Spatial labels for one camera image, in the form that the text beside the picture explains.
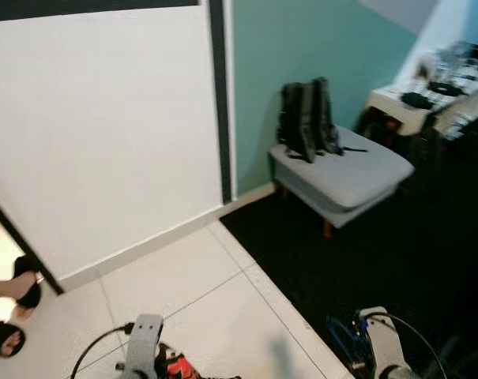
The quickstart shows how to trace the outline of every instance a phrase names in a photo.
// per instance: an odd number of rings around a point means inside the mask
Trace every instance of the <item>white desk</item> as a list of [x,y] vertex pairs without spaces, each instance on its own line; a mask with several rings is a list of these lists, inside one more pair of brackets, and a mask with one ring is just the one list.
[[[463,75],[476,75],[473,69],[469,69],[467,72],[462,70],[460,73]],[[468,93],[467,96],[451,97],[439,95],[428,90],[423,91],[423,95],[438,100],[431,110],[416,109],[402,103],[400,100],[402,94],[414,90],[413,85],[411,85],[412,88],[409,88],[409,84],[406,83],[391,84],[375,89],[369,96],[366,109],[375,107],[396,118],[402,122],[402,127],[399,129],[398,134],[401,136],[410,136],[421,131],[430,113],[443,108],[437,115],[438,119],[435,123],[435,128],[439,132],[444,132],[451,126],[451,122],[456,114],[462,114],[470,122],[478,118],[478,81],[458,78],[456,82],[457,85],[466,84],[464,91]],[[420,85],[416,91],[420,92],[421,88],[422,86]]]

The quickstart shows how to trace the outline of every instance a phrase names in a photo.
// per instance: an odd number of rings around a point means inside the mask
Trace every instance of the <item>baseboard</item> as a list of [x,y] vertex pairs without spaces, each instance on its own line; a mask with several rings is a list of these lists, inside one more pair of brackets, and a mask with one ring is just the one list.
[[206,227],[208,224],[218,220],[222,216],[225,216],[228,213],[243,207],[244,205],[269,196],[274,192],[274,190],[274,184],[267,183],[264,186],[250,191],[249,193],[245,193],[232,203],[222,205],[216,209],[205,212],[191,220],[186,221],[185,223],[173,227],[169,231],[165,231],[160,235],[147,238],[146,240],[141,241],[134,246],[114,253],[111,256],[97,261],[77,272],[73,272],[68,276],[64,276],[59,279],[59,283],[65,291],[72,291],[100,278],[101,276],[107,275],[109,272],[128,265],[130,262],[135,261],[144,255],[171,245],[181,238],[184,238],[187,235]]

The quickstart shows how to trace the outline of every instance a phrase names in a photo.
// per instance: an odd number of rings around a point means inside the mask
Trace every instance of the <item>black cable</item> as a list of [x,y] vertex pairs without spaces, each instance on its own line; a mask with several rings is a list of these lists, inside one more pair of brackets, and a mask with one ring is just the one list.
[[77,371],[79,370],[79,366],[81,365],[82,360],[89,353],[89,351],[93,348],[93,346],[95,346],[97,343],[99,343],[102,339],[109,336],[110,334],[116,333],[116,332],[121,332],[121,331],[124,331],[125,329],[126,329],[126,325],[120,326],[118,328],[114,328],[112,330],[109,330],[108,332],[105,332],[100,337],[98,337],[96,340],[91,342],[91,344],[88,347],[86,347],[86,350],[84,350],[84,352],[81,354],[81,357],[79,357],[79,359],[77,360],[77,363],[75,364],[75,367],[73,368],[72,375],[70,375],[70,379],[75,379],[75,375],[77,374]]
[[447,376],[446,376],[446,372],[444,371],[444,367],[442,366],[442,362],[440,361],[440,359],[438,358],[437,356],[437,353],[435,353],[435,350],[434,348],[428,343],[428,341],[425,339],[425,337],[423,337],[423,335],[417,331],[416,328],[414,328],[413,326],[411,326],[407,321],[404,321],[402,320],[401,318],[391,314],[391,313],[385,313],[385,312],[372,312],[372,313],[369,313],[365,316],[362,317],[362,320],[366,320],[368,318],[371,318],[373,316],[383,316],[383,317],[389,317],[389,318],[393,318],[394,320],[396,321],[399,321],[400,323],[402,323],[403,325],[407,326],[409,329],[411,329],[415,334],[418,335],[419,338],[421,338],[421,340],[423,342],[425,342],[425,344],[428,346],[428,348],[430,349],[430,352],[434,355],[435,357],[435,360],[437,361],[437,364],[438,364],[438,367],[439,369],[441,370],[442,372],[442,375],[444,376],[444,379],[447,379]]

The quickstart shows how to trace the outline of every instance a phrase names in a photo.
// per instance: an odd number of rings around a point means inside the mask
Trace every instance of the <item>bench cushion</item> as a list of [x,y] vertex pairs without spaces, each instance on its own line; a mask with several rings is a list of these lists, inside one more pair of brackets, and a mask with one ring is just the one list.
[[414,167],[397,153],[351,130],[337,128],[341,146],[364,148],[368,152],[344,152],[343,156],[325,154],[317,156],[314,163],[289,158],[283,144],[272,148],[270,153],[293,174],[347,209],[374,200],[414,171]]

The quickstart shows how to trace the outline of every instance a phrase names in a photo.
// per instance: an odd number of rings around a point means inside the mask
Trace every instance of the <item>wooden bench leg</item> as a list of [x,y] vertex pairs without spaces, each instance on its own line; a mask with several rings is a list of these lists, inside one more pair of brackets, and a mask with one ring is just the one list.
[[280,198],[282,200],[287,200],[289,197],[289,189],[287,189],[286,187],[283,187],[281,190],[280,190]]
[[332,238],[333,225],[330,222],[325,220],[325,225],[323,226],[323,228],[324,228],[323,234],[325,235],[325,238],[328,238],[328,239]]

